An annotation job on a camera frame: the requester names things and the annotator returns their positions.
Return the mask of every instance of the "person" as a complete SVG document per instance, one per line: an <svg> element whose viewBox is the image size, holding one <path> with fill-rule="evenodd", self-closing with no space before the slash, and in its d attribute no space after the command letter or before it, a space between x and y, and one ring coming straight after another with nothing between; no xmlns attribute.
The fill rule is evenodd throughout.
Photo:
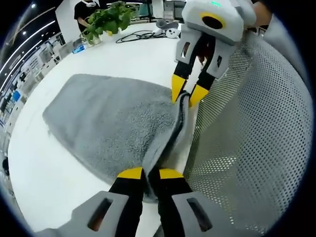
<svg viewBox="0 0 316 237"><path fill-rule="evenodd" d="M270 24L272 12L266 7L265 4L257 1L254 3L253 9L257 16L255 26L265 26Z"/></svg>
<svg viewBox="0 0 316 237"><path fill-rule="evenodd" d="M81 32L89 26L86 18L98 9L100 6L93 0L82 0L76 4L74 19L77 20Z"/></svg>

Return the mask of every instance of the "wire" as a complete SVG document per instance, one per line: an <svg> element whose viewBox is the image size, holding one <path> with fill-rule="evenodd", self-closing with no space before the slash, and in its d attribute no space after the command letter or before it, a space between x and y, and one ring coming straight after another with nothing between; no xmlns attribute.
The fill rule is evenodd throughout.
<svg viewBox="0 0 316 237"><path fill-rule="evenodd" d="M127 39L128 37L131 37L131 36L135 36L136 38ZM154 35L152 31L136 31L134 33L131 33L130 35L127 35L118 39L116 43L124 43L124 42L131 42L131 41L137 41L137 40L148 40L151 38L164 38L164 37L166 37L165 33Z"/></svg>

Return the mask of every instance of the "green leaf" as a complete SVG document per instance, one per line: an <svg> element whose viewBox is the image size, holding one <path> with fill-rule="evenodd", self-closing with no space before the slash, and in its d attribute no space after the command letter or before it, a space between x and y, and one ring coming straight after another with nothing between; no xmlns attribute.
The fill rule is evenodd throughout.
<svg viewBox="0 0 316 237"><path fill-rule="evenodd" d="M101 13L100 13L100 17L104 17L106 15L108 15L107 9L106 10L102 10Z"/></svg>
<svg viewBox="0 0 316 237"><path fill-rule="evenodd" d="M130 14L128 12L121 16L119 27L122 29L122 31L125 30L129 26L129 23L130 23L129 16Z"/></svg>
<svg viewBox="0 0 316 237"><path fill-rule="evenodd" d="M88 23L92 24L93 23L93 17L88 17Z"/></svg>
<svg viewBox="0 0 316 237"><path fill-rule="evenodd" d="M95 32L95 26L94 26L94 25L90 25L90 26L88 26L88 27L86 28L86 30L89 31L89 32L91 32L91 33L93 33L93 32Z"/></svg>
<svg viewBox="0 0 316 237"><path fill-rule="evenodd" d="M94 19L94 20L97 20L97 19L100 18L100 16L101 16L101 12L95 12L93 19Z"/></svg>
<svg viewBox="0 0 316 237"><path fill-rule="evenodd" d="M106 12L110 15L110 16L118 16L119 12L115 7L110 7L108 9L106 9Z"/></svg>
<svg viewBox="0 0 316 237"><path fill-rule="evenodd" d="M84 20L85 21L93 20L93 17L94 17L94 13L92 13L90 16L87 16Z"/></svg>
<svg viewBox="0 0 316 237"><path fill-rule="evenodd" d="M87 29L84 29L84 31L82 32L82 37L86 38L87 35L89 34L88 30Z"/></svg>
<svg viewBox="0 0 316 237"><path fill-rule="evenodd" d="M99 35L102 35L102 34L103 34L103 29L102 29L102 27L97 28L95 31L96 31L96 33L98 33Z"/></svg>
<svg viewBox="0 0 316 237"><path fill-rule="evenodd" d="M109 21L103 26L104 31L111 31L113 34L117 34L119 27L115 21Z"/></svg>
<svg viewBox="0 0 316 237"><path fill-rule="evenodd" d="M130 7L128 8L128 10L130 10L130 11L136 11L136 5L134 5L134 4L130 5Z"/></svg>
<svg viewBox="0 0 316 237"><path fill-rule="evenodd" d="M87 36L87 41L89 42L89 44L93 44L93 33L89 33Z"/></svg>

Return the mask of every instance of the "white desk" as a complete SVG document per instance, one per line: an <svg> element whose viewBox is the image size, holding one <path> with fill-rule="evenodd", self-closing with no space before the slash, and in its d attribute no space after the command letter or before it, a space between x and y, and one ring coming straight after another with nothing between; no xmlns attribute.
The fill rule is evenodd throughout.
<svg viewBox="0 0 316 237"><path fill-rule="evenodd" d="M154 27L133 25L121 36ZM67 56L33 91L16 122L8 150L11 181L19 207L35 232L60 227L70 220L74 208L110 187L48 133L42 113L65 82L72 75L83 73L141 79L171 88L176 39L115 44L117 38ZM199 70L196 64L194 78ZM193 85L194 81L188 84L191 89ZM184 169L189 148L190 145L183 149L184 162L177 163L180 170ZM157 205L145 203L137 236L153 236L159 224Z"/></svg>

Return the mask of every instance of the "ceiling light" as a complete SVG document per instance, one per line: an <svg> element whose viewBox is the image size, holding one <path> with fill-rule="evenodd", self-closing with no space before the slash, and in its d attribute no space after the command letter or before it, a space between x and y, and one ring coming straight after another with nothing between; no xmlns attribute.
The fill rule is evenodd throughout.
<svg viewBox="0 0 316 237"><path fill-rule="evenodd" d="M56 21L52 21L50 23L48 23L47 25L43 26L42 28L40 28L39 30L37 30L34 34L32 34L30 37L28 37L25 41L23 41L23 43L21 43L21 45L19 47L17 47L17 49L11 54L11 56L7 59L7 61L4 63L4 65L2 66L0 73L4 70L5 66L8 64L8 62L11 60L11 58L16 54L17 51L19 51L20 48L22 48L23 45L26 44L27 41L29 41L31 38L33 38L35 35L37 35L40 31L44 30L46 27L50 26L51 24L54 24Z"/></svg>
<svg viewBox="0 0 316 237"><path fill-rule="evenodd" d="M14 70L17 68L17 66L22 62L22 60L36 47L37 48L37 45L39 45L43 40L40 40L39 42L37 42L32 48L30 48L29 51L27 51L23 57L15 64L15 66L12 68L11 72L9 73L9 75L6 77L6 79L4 80L0 90L3 89L5 83L8 81L9 79L9 76L11 75L12 76L12 72L14 72Z"/></svg>

